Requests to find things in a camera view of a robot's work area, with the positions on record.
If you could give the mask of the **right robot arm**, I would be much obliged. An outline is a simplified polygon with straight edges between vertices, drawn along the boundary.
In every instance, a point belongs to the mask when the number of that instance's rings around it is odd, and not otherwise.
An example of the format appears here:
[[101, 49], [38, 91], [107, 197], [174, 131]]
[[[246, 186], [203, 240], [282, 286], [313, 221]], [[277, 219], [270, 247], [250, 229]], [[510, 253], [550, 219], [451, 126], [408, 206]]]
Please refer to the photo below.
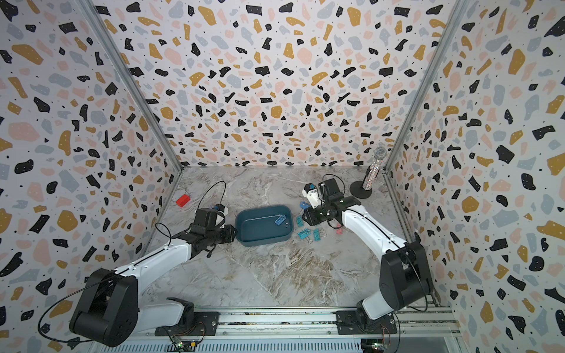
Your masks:
[[425, 248], [385, 228], [355, 197], [342, 197], [304, 210], [310, 226], [336, 220], [356, 234], [380, 259], [378, 290], [358, 303], [359, 321], [377, 321], [433, 292]]

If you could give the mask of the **teal plastic storage box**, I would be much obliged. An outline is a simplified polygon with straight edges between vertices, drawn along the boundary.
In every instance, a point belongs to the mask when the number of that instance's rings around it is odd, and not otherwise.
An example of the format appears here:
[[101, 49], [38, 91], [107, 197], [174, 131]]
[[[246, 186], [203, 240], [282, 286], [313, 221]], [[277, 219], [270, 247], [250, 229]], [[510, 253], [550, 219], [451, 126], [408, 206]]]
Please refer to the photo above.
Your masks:
[[[286, 220], [276, 225], [278, 216]], [[258, 247], [288, 241], [294, 232], [291, 210], [285, 205], [258, 207], [240, 212], [235, 219], [236, 239], [245, 247]]]

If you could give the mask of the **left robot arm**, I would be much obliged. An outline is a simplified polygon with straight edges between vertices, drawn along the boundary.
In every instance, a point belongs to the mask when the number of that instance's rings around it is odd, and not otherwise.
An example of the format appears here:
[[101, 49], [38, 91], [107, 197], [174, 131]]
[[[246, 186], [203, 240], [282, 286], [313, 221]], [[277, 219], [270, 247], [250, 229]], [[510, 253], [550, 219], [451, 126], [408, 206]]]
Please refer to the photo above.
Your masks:
[[168, 297], [160, 304], [141, 307], [141, 294], [173, 268], [202, 252], [212, 253], [217, 245], [232, 243], [236, 235], [232, 225], [204, 235], [185, 230], [139, 260], [112, 271], [95, 271], [81, 293], [70, 331], [107, 347], [117, 347], [133, 333], [151, 329], [164, 335], [191, 332], [197, 324], [192, 302]]

